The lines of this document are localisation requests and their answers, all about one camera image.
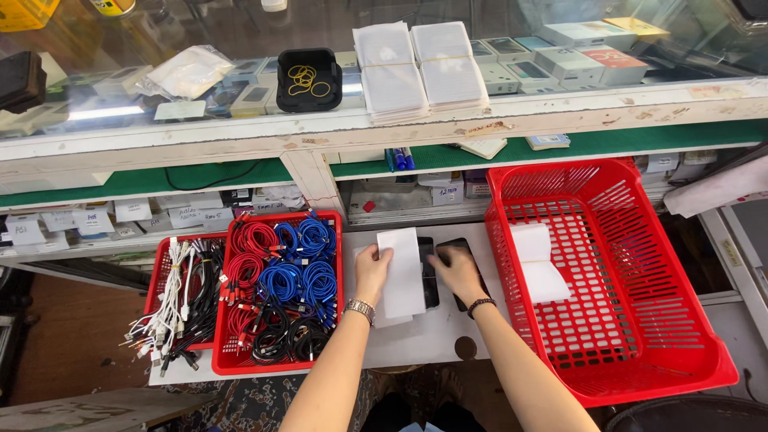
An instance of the red plastic crate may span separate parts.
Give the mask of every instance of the red plastic crate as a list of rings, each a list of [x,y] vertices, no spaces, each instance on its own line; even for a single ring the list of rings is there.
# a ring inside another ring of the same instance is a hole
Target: red plastic crate
[[[197,240],[198,238],[211,240],[214,244],[218,244],[220,247],[224,248],[227,241],[227,233],[180,235],[176,237],[180,243],[185,240]],[[157,253],[154,256],[154,268],[152,269],[152,279],[150,279],[149,291],[147,292],[147,302],[144,303],[144,315],[150,314],[160,307],[160,300],[157,299],[157,296],[165,291],[165,281],[168,279],[168,274],[170,273],[170,257],[168,256],[169,248],[170,237],[164,238],[163,241],[157,245]],[[192,284],[190,287],[191,293],[196,294],[198,290],[200,290],[200,284]],[[208,350],[213,347],[214,342],[208,340],[199,344],[192,344],[189,349]]]
[[[336,228],[336,260],[331,264],[336,272],[336,323],[341,319],[341,312],[344,307],[344,277],[343,277],[343,257],[341,255],[341,215],[337,211],[316,211],[318,217],[322,220],[333,221]],[[288,222],[294,227],[299,226],[301,221],[306,219],[308,212],[284,213],[284,214],[265,214],[263,216],[253,216],[248,222],[263,222],[270,227],[280,223]],[[231,242],[232,224],[227,232],[227,242]],[[224,268],[233,257],[233,252],[228,248],[224,254]],[[228,334],[227,316],[232,307],[219,307],[219,314],[216,318],[216,333],[214,334],[214,356],[211,361],[211,367],[219,375],[238,375],[238,374],[264,374],[266,372],[295,371],[298,369],[309,369],[315,364],[315,361],[294,361],[292,363],[269,364],[266,366],[255,364],[250,358],[250,352],[240,352],[237,354],[237,336]]]
[[[512,327],[585,407],[735,384],[627,159],[491,168],[485,212]],[[550,229],[571,298],[532,304],[508,224]]]

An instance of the black phone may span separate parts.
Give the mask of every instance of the black phone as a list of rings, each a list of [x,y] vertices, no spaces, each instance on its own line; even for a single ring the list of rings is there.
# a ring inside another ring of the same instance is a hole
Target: black phone
[[[465,238],[456,238],[454,240],[446,241],[445,243],[441,243],[437,245],[437,256],[440,258],[440,261],[442,261],[443,264],[445,264],[448,267],[451,267],[451,258],[446,253],[440,253],[440,248],[443,246],[454,246],[456,248],[464,248],[469,252],[469,256],[472,257],[472,260],[475,260],[475,256],[472,255],[472,249],[469,248],[469,243],[467,243],[467,239]],[[480,278],[480,287],[482,287],[483,292],[485,292],[489,297],[491,295],[488,293],[488,288],[485,286],[485,281],[482,279],[482,274],[480,274],[480,270],[478,270],[478,265],[475,263],[475,270],[478,272],[478,277]],[[467,305],[464,304],[461,299],[458,298],[456,294],[453,294],[454,299],[456,299],[456,306],[458,306],[458,310],[461,312],[467,311]]]
[[[440,297],[437,294],[437,279],[435,279],[435,268],[427,261],[427,255],[435,250],[435,241],[431,237],[418,237],[419,241],[419,261],[422,263],[422,284],[424,286],[424,302],[427,309],[438,307]]]

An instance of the silver watch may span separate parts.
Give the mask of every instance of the silver watch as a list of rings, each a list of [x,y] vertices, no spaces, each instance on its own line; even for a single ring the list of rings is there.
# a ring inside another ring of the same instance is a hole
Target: silver watch
[[[373,327],[373,318],[376,316],[376,309],[370,303],[358,298],[350,298],[349,301],[346,302],[344,313],[347,311],[355,311],[365,315],[366,318],[368,318],[371,327]]]

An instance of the white plastic bag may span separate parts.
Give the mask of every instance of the white plastic bag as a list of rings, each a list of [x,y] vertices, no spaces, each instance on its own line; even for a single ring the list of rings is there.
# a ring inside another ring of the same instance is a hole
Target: white plastic bag
[[[191,46],[136,83],[143,95],[192,101],[221,81],[235,65],[210,45]]]

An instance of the blue marker pen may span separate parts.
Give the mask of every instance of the blue marker pen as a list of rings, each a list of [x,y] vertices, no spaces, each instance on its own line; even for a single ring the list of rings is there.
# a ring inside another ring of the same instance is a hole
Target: blue marker pen
[[[406,156],[402,153],[402,148],[393,148],[395,152],[395,166],[398,170],[403,171],[406,169]]]
[[[410,147],[403,147],[402,153],[406,157],[406,167],[409,170],[415,170],[416,164],[413,163],[413,155],[411,155],[411,148]]]
[[[386,163],[389,165],[389,172],[395,172],[395,162],[392,159],[392,149],[387,148],[384,150],[384,155],[386,155]]]

